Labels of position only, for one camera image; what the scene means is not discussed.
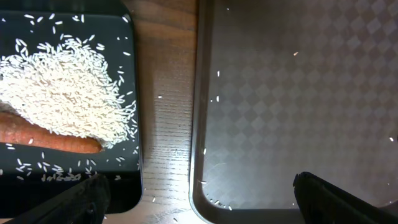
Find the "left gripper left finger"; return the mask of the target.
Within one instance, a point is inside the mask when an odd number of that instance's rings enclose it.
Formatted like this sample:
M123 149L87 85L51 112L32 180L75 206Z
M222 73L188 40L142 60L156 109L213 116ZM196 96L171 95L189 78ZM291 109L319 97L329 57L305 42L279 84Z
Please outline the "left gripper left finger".
M108 179L96 174L6 224L102 224L110 201Z

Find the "orange carrot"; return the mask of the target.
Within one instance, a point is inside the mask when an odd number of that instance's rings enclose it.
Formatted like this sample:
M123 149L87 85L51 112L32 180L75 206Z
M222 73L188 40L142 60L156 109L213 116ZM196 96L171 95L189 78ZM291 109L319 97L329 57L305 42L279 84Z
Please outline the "orange carrot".
M4 112L1 112L1 142L80 154L96 154L102 150L101 144L95 139L50 133L18 115Z

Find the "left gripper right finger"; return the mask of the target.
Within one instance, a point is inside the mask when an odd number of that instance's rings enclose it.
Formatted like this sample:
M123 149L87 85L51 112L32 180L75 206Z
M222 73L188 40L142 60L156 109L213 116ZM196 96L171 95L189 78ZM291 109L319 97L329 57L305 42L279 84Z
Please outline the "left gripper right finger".
M293 186L305 223L397 223L396 215L374 207L310 172L297 174Z

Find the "white rice pile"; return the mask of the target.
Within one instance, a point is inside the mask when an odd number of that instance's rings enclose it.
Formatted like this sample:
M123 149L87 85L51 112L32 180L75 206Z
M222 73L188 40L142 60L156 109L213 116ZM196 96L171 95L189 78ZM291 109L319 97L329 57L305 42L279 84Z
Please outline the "white rice pile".
M137 136L137 103L123 93L123 69L113 78L105 46L61 35L62 42L28 45L16 39L14 54L1 56L1 103L31 124L62 136L93 138L112 148Z

